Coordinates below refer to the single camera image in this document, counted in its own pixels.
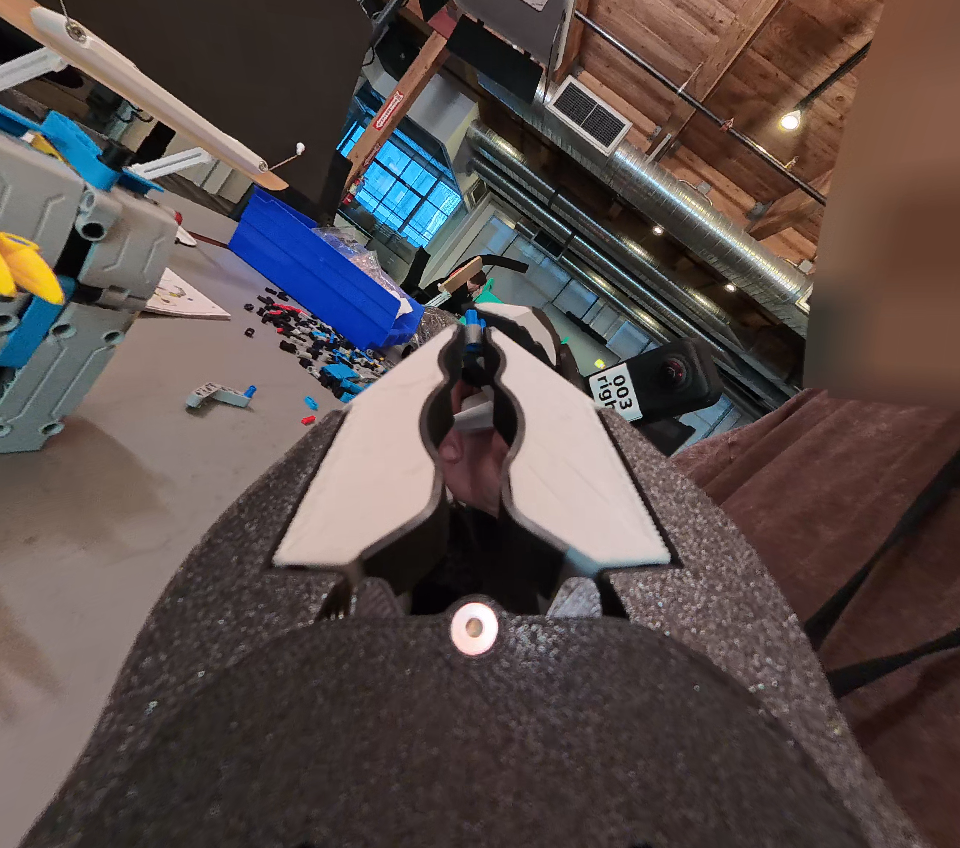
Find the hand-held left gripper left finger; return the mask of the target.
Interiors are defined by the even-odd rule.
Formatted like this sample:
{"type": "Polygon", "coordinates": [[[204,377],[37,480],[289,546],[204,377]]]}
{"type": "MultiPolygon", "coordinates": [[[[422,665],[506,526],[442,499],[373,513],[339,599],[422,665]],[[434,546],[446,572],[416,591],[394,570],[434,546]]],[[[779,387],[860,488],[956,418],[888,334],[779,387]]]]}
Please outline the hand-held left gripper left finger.
{"type": "Polygon", "coordinates": [[[452,325],[354,399],[273,566],[380,578],[402,594],[438,565],[450,538],[439,448],[461,374],[462,326],[452,325]]]}

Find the pile of small brick pieces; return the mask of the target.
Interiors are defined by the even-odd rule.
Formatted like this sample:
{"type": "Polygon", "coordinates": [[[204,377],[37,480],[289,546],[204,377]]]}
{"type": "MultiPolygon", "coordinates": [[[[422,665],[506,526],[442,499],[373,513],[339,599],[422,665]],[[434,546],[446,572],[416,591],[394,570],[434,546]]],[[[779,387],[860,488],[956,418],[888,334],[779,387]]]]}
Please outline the pile of small brick pieces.
{"type": "Polygon", "coordinates": [[[246,337],[265,336],[342,403],[359,397],[392,368],[376,351],[354,345],[278,289],[265,289],[243,310],[259,324],[249,327],[246,337]]]}

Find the grey angled beam piece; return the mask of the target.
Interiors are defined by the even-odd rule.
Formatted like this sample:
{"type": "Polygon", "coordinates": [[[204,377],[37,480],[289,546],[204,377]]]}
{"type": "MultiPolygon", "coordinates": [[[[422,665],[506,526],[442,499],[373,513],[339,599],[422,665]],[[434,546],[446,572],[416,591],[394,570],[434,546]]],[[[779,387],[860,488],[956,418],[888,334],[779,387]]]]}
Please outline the grey angled beam piece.
{"type": "Polygon", "coordinates": [[[198,410],[210,403],[221,403],[231,407],[246,409],[252,398],[245,398],[244,391],[238,391],[217,383],[208,383],[195,389],[185,400],[185,407],[198,410]]]}

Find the blue grey brick robot model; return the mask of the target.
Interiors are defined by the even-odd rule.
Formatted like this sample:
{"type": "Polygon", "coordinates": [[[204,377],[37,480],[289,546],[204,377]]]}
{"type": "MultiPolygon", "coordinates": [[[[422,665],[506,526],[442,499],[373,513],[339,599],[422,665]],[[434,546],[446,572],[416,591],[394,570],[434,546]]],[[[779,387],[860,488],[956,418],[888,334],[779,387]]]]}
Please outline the blue grey brick robot model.
{"type": "Polygon", "coordinates": [[[50,111],[2,107],[2,246],[43,291],[10,273],[2,292],[1,451],[42,449],[65,428],[161,283],[179,229],[131,152],[99,146],[50,111]]]}

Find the grey desk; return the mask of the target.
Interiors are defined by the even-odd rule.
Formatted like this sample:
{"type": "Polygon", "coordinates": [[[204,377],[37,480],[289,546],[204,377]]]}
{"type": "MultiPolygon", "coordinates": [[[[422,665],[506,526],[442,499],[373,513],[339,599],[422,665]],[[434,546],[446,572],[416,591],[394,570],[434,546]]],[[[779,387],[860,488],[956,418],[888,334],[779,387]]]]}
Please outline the grey desk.
{"type": "Polygon", "coordinates": [[[16,846],[87,744],[118,671],[189,551],[336,400],[243,304],[270,281],[227,249],[235,223],[166,195],[196,247],[173,270],[226,322],[144,315],[60,434],[2,455],[1,842],[16,846]],[[186,408],[256,385],[248,408],[186,408]],[[318,401],[311,412],[305,397],[318,401]]]}

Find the large paned window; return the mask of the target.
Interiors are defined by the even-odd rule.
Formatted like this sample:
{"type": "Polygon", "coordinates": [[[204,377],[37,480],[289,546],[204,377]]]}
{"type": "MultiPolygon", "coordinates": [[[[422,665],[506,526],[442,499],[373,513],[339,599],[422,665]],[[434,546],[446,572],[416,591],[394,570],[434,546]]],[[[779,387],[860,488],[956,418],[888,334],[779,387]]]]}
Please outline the large paned window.
{"type": "Polygon", "coordinates": [[[462,206],[443,145],[409,119],[392,132],[347,203],[412,246],[427,248],[462,206]]]}

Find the brown shirt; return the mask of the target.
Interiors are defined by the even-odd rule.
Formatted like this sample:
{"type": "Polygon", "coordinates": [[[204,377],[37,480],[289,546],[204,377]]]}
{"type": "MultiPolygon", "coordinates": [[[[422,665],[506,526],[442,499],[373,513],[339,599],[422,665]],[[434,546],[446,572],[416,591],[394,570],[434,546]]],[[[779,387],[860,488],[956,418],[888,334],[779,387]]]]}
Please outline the brown shirt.
{"type": "Polygon", "coordinates": [[[806,623],[856,739],[959,845],[959,414],[806,390],[674,462],[806,623]]]}

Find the clear bags in bin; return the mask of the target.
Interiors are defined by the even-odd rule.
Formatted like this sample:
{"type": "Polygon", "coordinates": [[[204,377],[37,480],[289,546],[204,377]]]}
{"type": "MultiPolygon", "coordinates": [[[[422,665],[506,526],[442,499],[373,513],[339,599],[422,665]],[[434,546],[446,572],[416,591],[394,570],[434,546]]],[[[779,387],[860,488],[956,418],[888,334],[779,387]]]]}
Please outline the clear bags in bin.
{"type": "Polygon", "coordinates": [[[367,277],[396,297],[399,300],[399,315],[403,316],[413,312],[413,303],[410,296],[382,268],[377,252],[369,250],[357,240],[356,231],[353,228],[316,227],[312,231],[367,277]]]}

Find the white air vent grille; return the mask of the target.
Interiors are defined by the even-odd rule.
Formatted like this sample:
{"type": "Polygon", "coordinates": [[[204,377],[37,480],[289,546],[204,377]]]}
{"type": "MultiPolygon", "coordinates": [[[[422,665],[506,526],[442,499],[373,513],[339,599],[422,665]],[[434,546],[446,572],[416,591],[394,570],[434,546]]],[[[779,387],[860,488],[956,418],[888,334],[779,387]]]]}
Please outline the white air vent grille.
{"type": "Polygon", "coordinates": [[[549,89],[545,107],[606,159],[634,128],[632,121],[572,75],[549,89]]]}

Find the blue plastic bin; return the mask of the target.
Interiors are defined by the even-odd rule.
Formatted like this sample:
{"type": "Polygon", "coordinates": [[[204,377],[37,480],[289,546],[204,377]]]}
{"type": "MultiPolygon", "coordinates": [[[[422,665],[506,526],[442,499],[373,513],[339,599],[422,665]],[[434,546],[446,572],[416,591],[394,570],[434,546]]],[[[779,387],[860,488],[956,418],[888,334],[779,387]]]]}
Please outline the blue plastic bin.
{"type": "Polygon", "coordinates": [[[314,232],[311,219],[256,187],[228,244],[314,316],[362,349],[409,342],[425,309],[402,302],[314,232]]]}

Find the open instruction booklet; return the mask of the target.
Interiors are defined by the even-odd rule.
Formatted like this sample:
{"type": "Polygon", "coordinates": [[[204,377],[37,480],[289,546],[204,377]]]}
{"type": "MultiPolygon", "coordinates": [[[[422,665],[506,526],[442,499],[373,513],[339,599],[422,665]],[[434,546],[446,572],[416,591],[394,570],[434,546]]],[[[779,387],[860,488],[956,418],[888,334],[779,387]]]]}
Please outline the open instruction booklet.
{"type": "Polygon", "coordinates": [[[228,311],[170,268],[164,271],[143,314],[216,322],[232,318],[228,311]]]}

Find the white folding book stand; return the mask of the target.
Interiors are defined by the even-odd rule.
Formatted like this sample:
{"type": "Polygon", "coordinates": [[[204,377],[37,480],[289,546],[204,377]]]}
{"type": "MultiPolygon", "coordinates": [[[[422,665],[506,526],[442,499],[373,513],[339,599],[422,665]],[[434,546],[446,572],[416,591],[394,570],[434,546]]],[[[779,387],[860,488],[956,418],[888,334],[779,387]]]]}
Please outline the white folding book stand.
{"type": "Polygon", "coordinates": [[[293,156],[270,169],[264,158],[189,108],[80,24],[66,12],[65,0],[58,3],[59,13],[36,0],[1,0],[2,19],[41,46],[26,58],[2,65],[2,89],[25,81],[30,72],[39,76],[73,66],[194,143],[192,155],[174,156],[174,169],[216,160],[267,190],[279,192],[289,187],[277,169],[299,158],[306,150],[304,144],[298,143],[293,156]]]}

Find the black board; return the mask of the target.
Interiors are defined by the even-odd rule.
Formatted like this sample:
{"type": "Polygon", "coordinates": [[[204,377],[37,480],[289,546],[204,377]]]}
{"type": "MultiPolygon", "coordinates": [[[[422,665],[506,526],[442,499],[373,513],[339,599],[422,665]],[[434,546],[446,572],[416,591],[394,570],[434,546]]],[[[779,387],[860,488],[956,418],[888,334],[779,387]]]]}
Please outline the black board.
{"type": "MultiPolygon", "coordinates": [[[[59,0],[33,0],[57,10],[59,0]]],[[[358,0],[64,0],[69,15],[262,156],[278,197],[331,224],[338,152],[372,24],[358,0]]]]}

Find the silver ventilation duct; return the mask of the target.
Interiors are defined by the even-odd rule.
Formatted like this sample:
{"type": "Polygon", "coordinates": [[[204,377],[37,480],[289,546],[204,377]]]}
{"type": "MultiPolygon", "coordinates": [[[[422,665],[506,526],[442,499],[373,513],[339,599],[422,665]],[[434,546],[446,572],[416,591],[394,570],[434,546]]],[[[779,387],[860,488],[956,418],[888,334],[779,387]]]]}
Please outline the silver ventilation duct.
{"type": "Polygon", "coordinates": [[[739,229],[688,182],[632,145],[594,164],[561,135],[538,167],[475,120],[471,169],[567,254],[647,311],[666,332],[709,342],[741,384],[768,399],[802,385],[812,280],[739,229]]]}

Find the wooden post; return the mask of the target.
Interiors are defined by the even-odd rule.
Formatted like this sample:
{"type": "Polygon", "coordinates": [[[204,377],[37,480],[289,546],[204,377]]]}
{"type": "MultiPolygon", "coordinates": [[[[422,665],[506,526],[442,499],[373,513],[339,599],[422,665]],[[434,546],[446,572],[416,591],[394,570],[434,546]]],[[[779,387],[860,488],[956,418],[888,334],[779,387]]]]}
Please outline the wooden post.
{"type": "Polygon", "coordinates": [[[355,178],[365,175],[383,145],[442,67],[449,54],[449,39],[450,36],[441,31],[432,32],[395,89],[366,125],[349,153],[351,167],[342,195],[355,178]]]}

